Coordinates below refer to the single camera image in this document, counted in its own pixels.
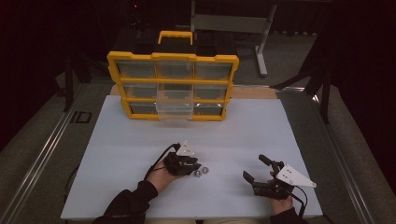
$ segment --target black cable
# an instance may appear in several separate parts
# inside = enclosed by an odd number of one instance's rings
[[[154,170],[152,170],[151,172],[153,172],[153,171],[156,171],[156,170],[161,170],[161,169],[163,169],[163,168],[166,168],[166,167],[168,167],[168,166],[163,166],[163,167],[160,167],[160,168],[154,169]]]
[[[335,222],[332,221],[331,218],[329,218],[329,216],[327,216],[327,214],[323,213],[323,217],[330,223],[335,224]]]
[[[300,187],[298,187],[298,186],[295,186],[297,189],[299,189],[300,191],[302,191],[303,192],[303,194],[304,194],[304,196],[305,196],[305,207],[308,205],[308,197],[306,196],[306,193],[305,193],[305,191],[303,191]]]
[[[290,191],[288,191],[288,190],[286,190],[286,189],[283,189],[283,190],[285,190],[293,199],[297,200],[297,201],[301,204],[301,208],[300,208],[300,212],[298,213],[298,217],[299,217],[300,219],[303,219],[303,215],[304,215],[304,212],[305,212],[306,204],[304,204],[303,200],[301,200],[299,197],[297,197],[296,195],[294,195],[292,192],[290,192]],[[308,198],[306,197],[305,192],[304,192],[302,189],[300,189],[300,190],[301,190],[301,191],[303,192],[303,194],[305,195],[306,202],[308,203]]]
[[[66,203],[67,196],[69,195],[70,191],[70,181],[72,180],[72,177],[76,174],[77,170],[79,168],[79,165],[73,170],[73,172],[70,174],[70,176],[67,178],[66,185],[64,186],[64,203]],[[69,220],[65,219],[64,224],[68,224]]]
[[[163,158],[163,156],[165,155],[165,153],[168,152],[169,149],[171,149],[172,147],[180,147],[180,144],[177,143],[177,144],[172,144],[171,146],[169,146],[169,147],[163,152],[163,154],[160,156],[160,158],[158,158],[158,160],[156,160],[156,161],[154,162],[154,164],[152,164],[152,166],[149,167],[148,172],[146,173],[144,180],[146,180],[146,179],[149,177],[149,173],[151,173],[151,172],[154,170],[154,167],[158,164],[158,162],[160,162],[160,160]]]

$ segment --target parts organizer drawer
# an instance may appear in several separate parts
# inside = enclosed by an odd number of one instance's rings
[[[153,62],[116,60],[116,64],[122,77],[155,77]]]
[[[230,77],[232,63],[195,63],[195,78],[226,80]]]
[[[156,62],[159,78],[192,78],[191,62],[163,61]]]
[[[194,85],[194,98],[203,100],[224,100],[227,86],[225,85]]]
[[[129,106],[134,114],[157,114],[155,103],[131,102]]]
[[[123,87],[127,97],[154,99],[157,96],[156,83],[125,83]]]
[[[223,104],[195,104],[194,115],[221,115]]]

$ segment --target white table surface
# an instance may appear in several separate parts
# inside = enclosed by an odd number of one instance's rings
[[[256,181],[272,179],[272,168],[258,160],[260,154],[309,177],[280,100],[232,99],[224,121],[149,121],[128,119],[120,97],[107,96],[61,218],[101,216],[120,191],[136,188],[167,147],[185,140],[209,173],[173,182],[150,202],[147,218],[271,216],[268,200],[254,196],[242,177],[245,170]],[[304,214],[321,216],[314,189],[303,190]],[[293,193],[304,201],[298,189]],[[300,204],[294,205],[298,212]]]

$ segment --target gray carpet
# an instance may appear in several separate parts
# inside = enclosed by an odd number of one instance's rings
[[[314,36],[270,35],[264,49],[268,77],[258,74],[252,49],[238,49],[241,63],[234,84],[267,86],[295,76],[314,41]],[[306,82],[302,80],[294,86],[303,87]],[[102,103],[112,86],[109,78],[94,76],[92,83],[85,88],[72,113],[92,113],[91,121],[67,125],[14,223],[64,223],[60,215],[64,206],[65,184],[82,159]],[[335,223],[361,223],[360,215],[350,200],[349,189],[340,175],[332,152],[332,141],[326,137],[331,129],[350,172],[361,188],[361,197],[367,202],[374,222],[396,223],[394,195],[336,88],[332,88],[330,100],[330,127],[318,118],[318,107],[303,94],[286,91],[280,92],[278,97],[285,106],[311,178],[318,182],[316,191],[323,212]],[[5,211],[13,193],[63,115],[63,109],[64,98],[52,97],[0,153],[0,211]],[[330,223],[324,217],[311,218],[310,222]]]

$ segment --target nut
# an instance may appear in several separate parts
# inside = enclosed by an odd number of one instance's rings
[[[207,175],[207,173],[209,173],[209,168],[203,167],[203,168],[202,168],[202,173],[203,173],[204,175]]]
[[[195,171],[194,172],[195,177],[201,177],[201,171]]]

